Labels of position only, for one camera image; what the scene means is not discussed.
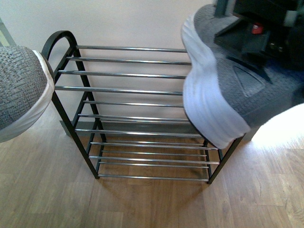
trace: shoe sole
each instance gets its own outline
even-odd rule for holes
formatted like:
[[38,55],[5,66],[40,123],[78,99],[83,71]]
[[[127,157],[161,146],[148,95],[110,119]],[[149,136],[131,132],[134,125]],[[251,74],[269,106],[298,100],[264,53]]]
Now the shoe sole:
[[224,149],[250,127],[222,96],[216,58],[196,33],[194,15],[183,25],[182,40],[192,62],[183,86],[185,113],[204,138]]

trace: metal bar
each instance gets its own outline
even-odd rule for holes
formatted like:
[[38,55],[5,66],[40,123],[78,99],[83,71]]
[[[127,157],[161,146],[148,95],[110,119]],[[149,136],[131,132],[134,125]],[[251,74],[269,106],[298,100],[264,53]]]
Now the metal bar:
[[[79,49],[75,50],[74,56],[75,57],[81,57]],[[77,65],[78,70],[80,70],[80,71],[85,71],[86,70],[83,62],[76,62],[76,65]],[[81,77],[81,81],[82,81],[84,87],[87,87],[87,88],[91,87],[87,75],[81,75],[80,77]],[[93,93],[91,91],[89,91],[89,93],[88,93],[88,99],[89,99],[89,101],[94,101],[95,100],[94,96],[93,96]],[[99,114],[97,106],[95,104],[90,104],[90,105],[91,105],[91,109],[92,109],[93,114]],[[100,120],[97,121],[97,126],[101,130],[104,129],[103,124],[101,123]],[[101,137],[103,142],[106,141],[105,134],[100,134],[100,137]]]
[[191,66],[191,62],[183,61],[150,61],[150,60],[129,60],[115,58],[84,58],[84,57],[67,57],[70,61],[76,62],[104,62],[104,63],[148,63],[148,64],[169,64]]
[[75,48],[74,47],[69,47],[68,50],[66,51],[66,53],[63,55],[62,59],[60,60],[57,68],[54,70],[54,81],[55,84],[57,83],[58,79],[61,76],[61,73],[59,72],[60,70],[63,70],[64,68],[66,68],[67,64],[68,64],[68,59],[67,57],[70,57],[74,54],[75,52]]
[[172,181],[203,181],[208,182],[208,179],[193,179],[193,178],[173,178],[173,177],[143,177],[143,176],[126,176],[126,175],[110,175],[99,174],[99,177],[116,177],[116,178],[136,178],[136,179],[152,179],[152,180],[172,180]]
[[101,92],[101,93],[151,94],[151,95],[178,95],[178,96],[182,96],[182,92],[169,92],[169,91],[110,89],[110,88],[77,87],[77,86],[56,86],[55,89],[56,90],[65,90],[65,91],[83,91],[83,92],[87,91],[87,92]]
[[142,154],[142,155],[168,155],[168,156],[189,156],[189,157],[206,157],[204,154],[186,154],[186,153],[155,153],[155,152],[127,152],[127,151],[105,151],[104,153],[121,153],[121,154]]
[[202,146],[200,143],[181,143],[181,142],[146,142],[146,141],[123,141],[123,140],[108,140],[108,143],[142,143],[142,144],[165,144],[165,145],[186,145],[186,146]]
[[96,104],[96,105],[131,105],[131,106],[152,106],[152,107],[172,107],[172,108],[183,108],[181,104],[147,104],[147,103],[124,103],[124,102],[103,102],[103,101],[84,101],[85,104]]
[[218,150],[218,157],[219,157],[219,160],[223,160],[223,151],[222,150]]
[[219,174],[221,169],[224,167],[230,156],[232,155],[233,151],[236,149],[236,147],[239,145],[239,143],[242,141],[243,137],[237,138],[233,141],[233,143],[230,145],[228,151],[226,152],[225,156],[223,157],[222,161],[220,162],[220,165],[217,166],[215,171],[213,172],[212,176],[209,178],[208,184],[211,184],[216,176]]
[[[144,123],[144,124],[176,124],[176,122],[172,121],[151,121],[151,120],[119,120],[119,119],[103,119],[99,118],[104,123]],[[179,122],[179,124],[189,124],[189,122]]]
[[[93,130],[96,130],[96,129],[97,129],[97,121],[94,121]],[[91,133],[90,139],[87,143],[86,150],[85,150],[87,154],[90,154],[90,150],[92,147],[91,142],[93,141],[94,137],[95,137],[95,133]]]
[[150,147],[150,148],[170,148],[170,149],[185,149],[185,150],[209,150],[204,147],[191,147],[191,146],[167,146],[167,145],[144,145],[135,143],[112,143],[112,142],[91,142],[92,145],[104,145],[104,146],[131,146],[131,147]]
[[174,122],[189,122],[188,119],[178,118],[154,118],[154,117],[136,117],[136,116],[116,116],[116,115],[94,115],[94,114],[79,114],[80,117],[90,118],[109,118],[109,119],[126,119],[126,120],[155,120],[155,121],[174,121]]
[[89,45],[77,45],[78,49],[95,49],[95,50],[120,50],[120,51],[160,51],[160,52],[177,52],[187,53],[185,49],[174,48],[153,48],[153,47],[110,47],[110,46],[89,46]]
[[138,163],[121,163],[121,162],[99,162],[100,164],[108,165],[131,165],[131,166],[151,166],[151,167],[170,167],[170,168],[195,168],[207,169],[207,166],[194,166],[194,165],[155,165],[155,164],[138,164]]
[[79,120],[79,116],[78,114],[82,112],[84,106],[85,106],[85,103],[84,103],[84,100],[86,100],[88,97],[88,92],[84,92],[84,94],[82,95],[82,98],[79,102],[79,106],[75,112],[75,115],[74,115],[74,119],[72,121],[72,125],[74,126],[74,128],[76,127],[77,123],[78,123],[78,120]]
[[83,156],[83,158],[85,159],[85,162],[87,163],[89,169],[91,170],[91,172],[93,173],[95,178],[99,178],[98,177],[98,172],[96,172],[91,160],[89,159],[89,156],[86,154],[86,150],[84,149],[78,135],[75,133],[74,131],[74,127],[72,126],[67,113],[65,112],[56,92],[53,93],[53,97],[52,97],[52,101],[55,105],[55,108],[57,109],[57,111],[59,112],[59,115],[61,116],[63,122],[66,125],[67,130],[69,131],[69,133],[71,134],[71,137],[73,138],[74,142],[76,143],[78,149],[81,152],[81,155]]
[[[204,147],[207,147],[207,146],[208,146],[208,141],[207,141],[207,140],[204,141],[203,146],[204,146]],[[209,162],[209,161],[210,161],[209,151],[208,151],[208,150],[204,150],[204,152],[205,152],[205,155],[206,155],[206,161]],[[211,165],[208,164],[207,166],[208,166],[208,176],[209,176],[209,178],[210,178],[210,177],[212,176]]]
[[186,76],[180,75],[152,75],[152,74],[124,74],[110,72],[94,72],[94,71],[75,71],[75,70],[60,70],[61,74],[65,75],[91,75],[91,76],[115,76],[115,77],[145,77],[145,78],[166,78],[166,79],[185,79]]
[[128,134],[128,135],[154,135],[154,136],[171,136],[180,138],[201,138],[200,134],[186,134],[186,133],[156,133],[156,132],[129,132],[129,131],[112,131],[112,130],[87,130],[87,129],[75,129],[76,132],[85,133],[109,133],[109,134]]
[[190,163],[190,164],[212,164],[219,165],[217,161],[182,161],[182,160],[167,160],[167,159],[146,159],[146,158],[116,158],[116,157],[99,157],[89,156],[90,159],[101,160],[119,160],[119,161],[137,161],[137,162],[168,162],[168,163]]

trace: gray knit fabric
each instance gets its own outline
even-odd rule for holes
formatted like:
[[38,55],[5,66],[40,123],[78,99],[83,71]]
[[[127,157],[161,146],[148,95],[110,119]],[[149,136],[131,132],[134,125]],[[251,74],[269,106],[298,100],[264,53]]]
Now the gray knit fabric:
[[23,116],[46,85],[47,78],[32,50],[0,47],[0,130]]
[[194,17],[194,26],[200,39],[215,54],[223,97],[247,124],[251,128],[261,126],[273,116],[303,103],[303,71],[287,70],[270,60],[262,68],[270,78],[267,81],[232,53],[214,44],[215,34],[237,19],[215,18],[214,11],[211,5],[201,8]]

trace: white sole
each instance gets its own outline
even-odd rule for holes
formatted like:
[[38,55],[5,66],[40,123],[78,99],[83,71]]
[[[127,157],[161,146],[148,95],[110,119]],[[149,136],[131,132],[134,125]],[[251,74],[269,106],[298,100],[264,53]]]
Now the white sole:
[[16,120],[9,126],[0,130],[0,143],[13,139],[21,133],[25,132],[44,113],[45,109],[47,108],[52,99],[52,94],[55,88],[52,75],[49,72],[47,64],[45,63],[42,55],[37,51],[33,52],[39,59],[43,72],[47,78],[47,86],[44,89],[41,97],[23,116],[21,116],[18,120]]
[[182,28],[182,39],[192,61],[183,87],[185,112],[198,131],[219,149],[250,131],[246,121],[227,103],[218,83],[216,58],[194,28],[194,15]]

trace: gray sneaker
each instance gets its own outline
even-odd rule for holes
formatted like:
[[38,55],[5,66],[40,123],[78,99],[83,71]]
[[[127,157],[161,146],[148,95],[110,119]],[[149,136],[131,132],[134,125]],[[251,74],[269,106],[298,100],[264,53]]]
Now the gray sneaker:
[[237,20],[214,17],[207,5],[190,16],[182,39],[192,61],[183,87],[186,115],[214,146],[229,143],[273,116],[304,102],[304,72],[248,65],[214,44],[214,36]]
[[51,69],[39,52],[20,46],[0,47],[0,143],[33,125],[53,91]]

